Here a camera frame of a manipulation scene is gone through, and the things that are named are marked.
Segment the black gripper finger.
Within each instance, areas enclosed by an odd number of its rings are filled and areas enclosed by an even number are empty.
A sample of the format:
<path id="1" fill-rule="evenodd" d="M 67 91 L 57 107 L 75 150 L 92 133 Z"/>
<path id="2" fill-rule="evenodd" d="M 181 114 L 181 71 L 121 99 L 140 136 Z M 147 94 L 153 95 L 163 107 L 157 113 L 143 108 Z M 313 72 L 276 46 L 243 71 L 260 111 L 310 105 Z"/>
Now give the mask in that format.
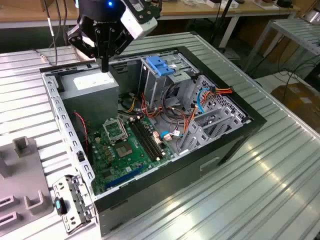
<path id="1" fill-rule="evenodd" d="M 133 41 L 133 36 L 124 26 L 105 26 L 102 31 L 102 72 L 109 71 L 109 59 L 121 54 Z"/>
<path id="2" fill-rule="evenodd" d="M 78 49 L 82 54 L 87 56 L 90 59 L 95 59 L 95 62 L 98 64 L 101 72 L 103 72 L 103 61 L 100 58 L 98 48 L 96 45 L 89 44 L 84 41 L 84 36 L 80 26 L 77 24 L 74 27 L 70 28 L 66 34 L 68 42 Z"/>

